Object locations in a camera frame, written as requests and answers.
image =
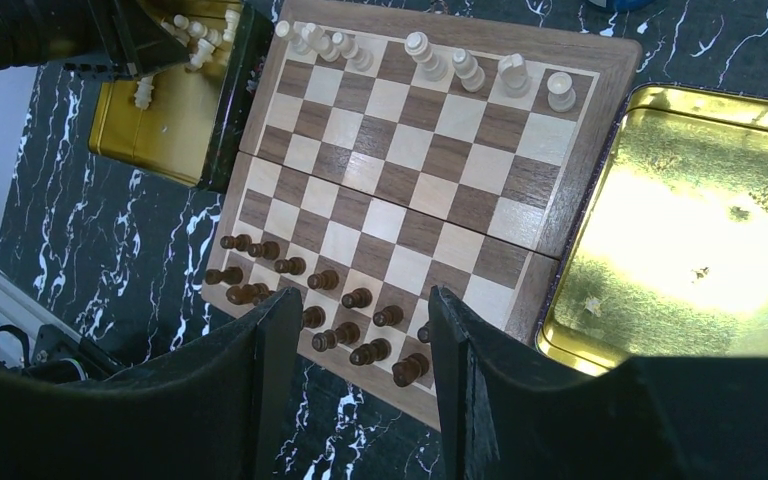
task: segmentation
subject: tin container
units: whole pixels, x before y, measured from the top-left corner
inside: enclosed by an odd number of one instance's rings
[[[594,375],[631,354],[768,356],[768,100],[638,89],[581,225],[546,355]]]
[[[249,4],[218,0],[145,0],[158,22],[176,14],[223,32],[225,11],[240,12],[233,45],[225,42],[214,61],[196,72],[183,65],[154,78],[152,102],[134,106],[135,81],[104,84],[90,132],[90,151],[128,163],[190,187],[224,193],[260,68],[269,48],[272,23]]]

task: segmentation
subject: brown chess piece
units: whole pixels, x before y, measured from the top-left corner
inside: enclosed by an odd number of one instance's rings
[[[307,286],[313,290],[333,290],[340,284],[340,275],[334,270],[325,270],[307,277]]]
[[[275,242],[252,243],[248,249],[249,255],[265,260],[275,260],[281,254],[281,247]]]
[[[255,307],[260,305],[262,302],[264,302],[266,299],[272,296],[272,294],[275,293],[274,291],[270,290],[266,293],[258,293],[257,295],[252,298],[252,305]]]
[[[366,288],[356,288],[350,293],[343,295],[340,300],[346,308],[365,308],[372,305],[372,292]]]
[[[431,322],[419,327],[416,331],[416,338],[422,343],[431,343]]]
[[[219,246],[225,250],[235,249],[241,252],[245,252],[248,250],[249,245],[251,244],[251,237],[245,234],[240,234],[236,237],[233,235],[225,235],[219,239]]]
[[[428,373],[431,364],[421,353],[412,353],[393,364],[393,382],[399,387],[407,387],[417,378]]]
[[[204,272],[204,283],[208,285],[216,285],[219,282],[235,284],[242,281],[243,269],[240,267],[228,267],[225,270],[210,268]]]
[[[336,330],[325,330],[313,336],[310,345],[317,352],[324,352],[338,344],[350,345],[360,339],[360,328],[352,322],[341,323]]]
[[[273,266],[277,273],[289,273],[290,275],[301,275],[307,269],[307,264],[302,257],[275,260]]]
[[[372,323],[378,327],[391,327],[404,320],[405,312],[398,305],[388,305],[372,316]]]
[[[254,297],[269,292],[269,287],[263,283],[254,285],[234,285],[225,292],[225,297],[234,305],[245,305],[252,303]]]
[[[325,310],[322,307],[308,307],[302,312],[303,328],[319,328],[325,323]]]
[[[372,365],[373,362],[380,362],[390,356],[390,350],[390,342],[383,338],[376,338],[352,350],[349,363],[358,367]]]

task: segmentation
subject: black marble with white veins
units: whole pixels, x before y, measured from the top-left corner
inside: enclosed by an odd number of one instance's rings
[[[254,2],[277,18],[280,4]],[[637,84],[675,82],[768,97],[768,0],[657,0],[610,15],[579,0],[389,1],[643,45]],[[89,154],[99,86],[40,68],[0,237],[0,268],[128,363],[230,319],[199,284],[222,197]],[[301,359],[275,472],[286,478],[436,478],[440,436]]]

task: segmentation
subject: dark wooden chess piece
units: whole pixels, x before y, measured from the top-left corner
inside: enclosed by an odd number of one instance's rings
[[[399,387],[407,387],[417,378],[428,373],[431,363],[421,353],[412,353],[393,364],[393,382]]]
[[[254,298],[252,298],[252,305],[254,305],[255,307],[260,305],[261,302],[271,297],[274,293],[275,293],[274,290],[269,290],[266,293],[258,293],[257,295],[254,296]]]
[[[307,264],[302,257],[275,260],[273,266],[277,273],[289,273],[290,275],[301,275],[307,269]]]
[[[325,310],[322,307],[308,307],[302,312],[303,328],[319,328],[325,323]]]
[[[380,312],[375,312],[372,316],[372,323],[378,327],[392,327],[404,320],[405,312],[402,307],[398,305],[388,305],[381,309]]]
[[[219,246],[225,250],[234,249],[240,252],[245,252],[251,244],[251,237],[246,234],[240,234],[236,237],[233,235],[225,235],[219,239]]]
[[[353,322],[346,322],[341,323],[336,330],[325,330],[317,333],[313,336],[310,345],[317,352],[324,352],[340,343],[350,345],[357,342],[358,339],[360,339],[360,328]]]
[[[431,322],[419,327],[416,331],[416,338],[422,343],[431,343]]]
[[[219,282],[235,284],[242,281],[243,269],[240,267],[228,267],[225,270],[211,268],[204,272],[204,283],[208,285],[216,285]]]
[[[340,284],[340,275],[334,270],[325,270],[307,277],[307,286],[313,290],[333,290]]]
[[[389,357],[390,350],[390,342],[383,338],[376,338],[352,350],[351,355],[349,355],[349,363],[358,367],[372,365],[373,362],[380,362]]]
[[[257,295],[264,293],[269,293],[269,287],[263,283],[234,285],[225,292],[225,298],[234,305],[245,305],[251,303]]]
[[[275,260],[281,254],[281,247],[275,242],[252,243],[249,245],[248,253],[255,258]]]
[[[340,300],[346,308],[365,308],[372,305],[372,292],[366,288],[356,288],[352,292],[343,295]]]

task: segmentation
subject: chessboard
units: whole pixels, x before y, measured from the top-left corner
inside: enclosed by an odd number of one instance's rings
[[[406,387],[393,378],[409,356],[431,360],[420,341],[431,286],[448,287],[488,322],[532,341],[639,46],[322,0],[288,0],[281,19],[353,37],[372,65],[359,70],[273,40],[202,294],[239,316],[258,301],[242,284],[260,293],[298,288],[306,312],[318,312],[299,353],[439,428],[433,365]],[[427,80],[405,52],[414,31],[449,64],[443,78]],[[454,75],[455,48],[485,71],[481,89],[467,91]],[[497,74],[511,53],[525,56],[530,77],[516,98]],[[569,75],[576,96],[563,113],[548,102],[546,80],[556,72]],[[271,254],[250,255],[250,243]],[[296,259],[294,271],[282,264],[284,273],[276,272],[276,258]],[[336,273],[336,285],[310,288],[309,277],[326,271]],[[344,297],[359,289],[371,301],[347,308]],[[400,321],[376,325],[375,314],[391,306]],[[353,342],[313,348],[344,324],[358,327]],[[377,339],[390,350],[384,358],[349,362]]]

